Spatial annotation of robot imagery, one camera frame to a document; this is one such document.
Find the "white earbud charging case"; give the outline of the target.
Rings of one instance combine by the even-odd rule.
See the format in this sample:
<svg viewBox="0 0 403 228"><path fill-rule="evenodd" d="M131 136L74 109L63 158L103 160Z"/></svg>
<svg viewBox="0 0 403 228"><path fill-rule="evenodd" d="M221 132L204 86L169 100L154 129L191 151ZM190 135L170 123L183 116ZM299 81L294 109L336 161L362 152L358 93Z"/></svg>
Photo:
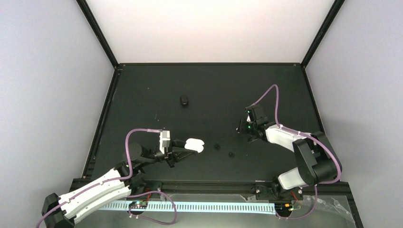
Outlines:
<svg viewBox="0 0 403 228"><path fill-rule="evenodd" d="M201 153L204 150L204 141L201 139L189 138L186 140L184 148Z"/></svg>

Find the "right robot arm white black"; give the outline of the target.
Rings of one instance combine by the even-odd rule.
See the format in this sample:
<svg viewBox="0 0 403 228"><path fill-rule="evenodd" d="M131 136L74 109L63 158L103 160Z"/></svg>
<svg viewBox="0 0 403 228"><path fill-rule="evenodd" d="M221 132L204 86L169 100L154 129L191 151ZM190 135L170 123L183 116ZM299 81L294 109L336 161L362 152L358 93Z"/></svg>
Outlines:
<svg viewBox="0 0 403 228"><path fill-rule="evenodd" d="M323 132L303 133L269 122L260 105L246 108L237 132L249 134L248 142L262 140L293 152L296 167L278 175L271 185L271 194L285 198L297 187L315 186L338 181L342 166Z"/></svg>

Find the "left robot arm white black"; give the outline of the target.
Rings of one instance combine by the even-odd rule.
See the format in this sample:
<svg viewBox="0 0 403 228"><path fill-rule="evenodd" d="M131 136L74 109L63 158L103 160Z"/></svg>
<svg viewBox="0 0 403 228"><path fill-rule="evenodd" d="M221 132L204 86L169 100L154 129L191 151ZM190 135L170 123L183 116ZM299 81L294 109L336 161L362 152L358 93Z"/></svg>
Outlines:
<svg viewBox="0 0 403 228"><path fill-rule="evenodd" d="M145 195L144 167L166 161L174 165L190 155L201 153L204 141L168 140L162 148L147 149L138 143L128 145L129 157L100 178L63 195L52 193L45 198L42 220L48 228L73 228L99 208L129 196Z"/></svg>

